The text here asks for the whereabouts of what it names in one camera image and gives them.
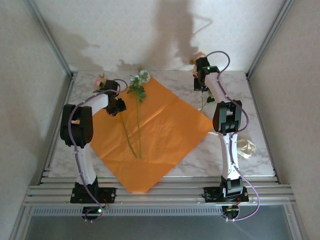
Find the white flower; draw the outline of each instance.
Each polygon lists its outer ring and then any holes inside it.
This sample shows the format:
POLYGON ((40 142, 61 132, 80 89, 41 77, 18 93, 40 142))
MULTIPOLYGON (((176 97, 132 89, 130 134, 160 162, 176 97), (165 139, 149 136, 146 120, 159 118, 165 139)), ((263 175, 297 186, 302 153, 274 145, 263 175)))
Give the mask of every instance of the white flower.
POLYGON ((144 83, 148 83, 150 81, 150 74, 146 70, 141 70, 139 75, 144 83))

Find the orange paper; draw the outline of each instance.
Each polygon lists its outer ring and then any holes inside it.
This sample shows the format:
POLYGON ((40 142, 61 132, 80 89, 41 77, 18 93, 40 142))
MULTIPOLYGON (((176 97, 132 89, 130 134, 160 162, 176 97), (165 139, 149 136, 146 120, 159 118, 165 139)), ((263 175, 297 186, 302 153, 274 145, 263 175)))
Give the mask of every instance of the orange paper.
POLYGON ((129 192, 148 191, 212 129, 209 118, 154 78, 143 87, 147 97, 138 103, 142 159, 135 93, 119 95, 126 105, 121 114, 109 116, 102 109, 93 116, 91 147, 129 192), (138 158, 129 147, 121 115, 138 158))

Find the white marble surface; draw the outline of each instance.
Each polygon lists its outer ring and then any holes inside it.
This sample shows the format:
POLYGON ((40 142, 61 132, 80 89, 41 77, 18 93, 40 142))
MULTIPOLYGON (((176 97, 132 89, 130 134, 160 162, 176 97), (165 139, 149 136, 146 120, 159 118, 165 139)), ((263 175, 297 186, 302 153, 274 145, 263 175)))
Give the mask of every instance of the white marble surface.
MULTIPOLYGON (((193 76, 190 71, 151 71, 151 75, 171 90, 182 100, 196 109, 201 108, 202 94, 194 91, 193 76)), ((69 103, 78 104, 92 95, 95 79, 102 72, 79 72, 74 83, 69 103)), ((134 71, 106 71, 109 79, 120 78, 129 82, 134 71)), ((238 155, 239 167, 245 176, 274 176, 274 170, 258 121, 257 112, 251 97, 245 73, 242 71, 226 71, 221 75, 221 82, 232 98, 241 100, 243 108, 249 116, 249 125, 239 133, 239 138, 251 140, 256 144, 253 155, 245 159, 238 155)), ((212 119, 216 104, 204 106, 203 113, 212 119)), ((242 126, 246 118, 242 114, 242 126)), ((92 151, 93 167, 98 177, 113 177, 105 164, 92 151)), ((218 136, 208 134, 166 177, 208 177, 220 176, 222 172, 221 144, 218 136)), ((73 148, 64 144, 60 138, 50 165, 49 177, 75 177, 77 175, 73 148)))

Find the green leaf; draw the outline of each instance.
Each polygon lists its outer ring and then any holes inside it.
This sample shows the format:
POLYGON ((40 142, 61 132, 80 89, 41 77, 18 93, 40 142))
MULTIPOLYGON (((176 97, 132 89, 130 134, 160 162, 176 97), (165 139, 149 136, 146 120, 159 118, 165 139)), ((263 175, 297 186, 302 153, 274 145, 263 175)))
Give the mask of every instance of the green leaf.
POLYGON ((138 89, 137 89, 137 92, 140 94, 140 93, 143 93, 145 91, 144 87, 143 86, 140 86, 138 89))

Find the purple cable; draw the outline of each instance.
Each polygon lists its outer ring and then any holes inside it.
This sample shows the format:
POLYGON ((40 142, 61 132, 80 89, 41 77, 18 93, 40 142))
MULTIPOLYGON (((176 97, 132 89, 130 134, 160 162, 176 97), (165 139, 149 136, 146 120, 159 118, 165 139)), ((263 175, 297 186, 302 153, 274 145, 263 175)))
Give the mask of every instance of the purple cable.
MULTIPOLYGON (((241 112, 243 112, 243 114, 245 115, 245 119, 246 119, 245 126, 244 126, 242 129, 240 129, 240 130, 234 132, 233 134, 231 134, 231 136, 230 136, 230 138, 229 138, 229 153, 230 153, 231 163, 234 164, 234 163, 235 163, 235 160, 234 160, 234 156, 233 156, 233 153, 232 153, 232 142, 233 142, 233 141, 232 141, 232 137, 233 137, 234 134, 237 134, 237 133, 239 133, 239 132, 241 132, 241 131, 243 131, 243 130, 245 130, 245 129, 247 128, 247 126, 248 126, 248 124, 249 124, 249 116, 248 116, 248 114, 246 113, 246 111, 245 111, 238 103, 236 103, 234 100, 232 100, 230 97, 228 97, 228 95, 227 95, 224 87, 221 85, 221 82, 220 82, 220 80, 219 80, 220 75, 221 75, 221 74, 229 67, 229 65, 230 65, 230 57, 229 57, 229 55, 228 55, 226 52, 224 52, 224 51, 213 51, 213 52, 210 52, 206 57, 210 56, 211 54, 215 54, 215 53, 224 54, 224 55, 226 55, 226 57, 228 58, 228 63, 227 63, 227 65, 226 65, 226 67, 225 67, 224 69, 222 69, 222 71, 216 76, 217 83, 218 83, 221 91, 223 92, 223 94, 226 96, 226 99, 228 99, 230 102, 232 102, 236 107, 240 108, 240 109, 241 109, 241 112)), ((250 218, 251 216, 253 216, 254 214, 256 214, 256 212, 257 212, 257 211, 259 210, 259 208, 260 208, 260 196, 259 196, 256 188, 249 182, 248 179, 245 178, 245 176, 240 172, 240 170, 239 170, 236 166, 234 166, 234 169, 238 172, 238 174, 239 174, 239 175, 249 184, 249 186, 253 189, 253 191, 254 191, 255 194, 256 194, 257 200, 258 200, 258 205, 256 206, 256 209, 255 209, 252 213, 250 213, 250 214, 247 215, 247 216, 241 217, 241 218, 237 218, 237 217, 238 217, 238 216, 237 216, 236 218, 232 219, 233 222, 234 222, 234 221, 241 221, 241 220, 250 218)))
MULTIPOLYGON (((70 140, 71 140, 71 142, 72 142, 72 144, 73 144, 73 146, 74 146, 75 161, 76 161, 76 165, 77 165, 77 168, 78 168, 78 171, 79 171, 79 174, 80 174, 81 181, 82 181, 83 186, 84 186, 86 192, 88 193, 88 195, 92 198, 92 200, 93 200, 96 204, 98 204, 99 208, 101 209, 101 214, 100 214, 97 218, 91 220, 91 223, 93 223, 94 221, 98 220, 98 219, 103 215, 103 211, 102 211, 102 210, 103 210, 103 207, 102 207, 101 204, 98 202, 98 200, 92 195, 92 193, 89 191, 89 189, 88 189, 88 187, 87 187, 87 182, 86 182, 86 180, 85 180, 83 171, 82 171, 81 166, 80 166, 80 161, 79 161, 79 156, 78 156, 78 147, 77 147, 76 141, 75 141, 75 139, 74 139, 74 137, 73 137, 73 135, 72 135, 72 131, 71 131, 72 118, 73 118, 76 110, 77 110, 80 106, 82 106, 83 104, 85 104, 85 103, 87 103, 88 101, 90 101, 91 99, 93 99, 93 98, 95 98, 95 97, 97 97, 97 96, 99 96, 99 95, 106 94, 106 93, 108 93, 108 92, 114 92, 114 93, 119 94, 119 93, 123 93, 123 92, 125 92, 125 91, 127 90, 128 84, 127 84, 124 80, 122 80, 122 79, 115 79, 115 80, 121 80, 122 82, 124 82, 124 83, 125 83, 125 89, 122 90, 122 91, 116 91, 116 90, 109 89, 109 90, 105 90, 105 91, 99 92, 99 93, 97 93, 97 94, 94 94, 94 95, 88 97, 86 100, 84 100, 83 102, 79 103, 78 105, 76 105, 76 106, 74 107, 74 109, 72 110, 72 112, 71 112, 71 114, 70 114, 69 120, 68 120, 68 133, 69 133, 69 136, 70 136, 70 140)), ((90 211, 92 211, 93 209, 94 209, 94 208, 91 208, 91 209, 89 209, 89 210, 85 213, 85 215, 84 215, 84 220, 85 220, 85 221, 87 221, 87 214, 88 214, 90 211)))

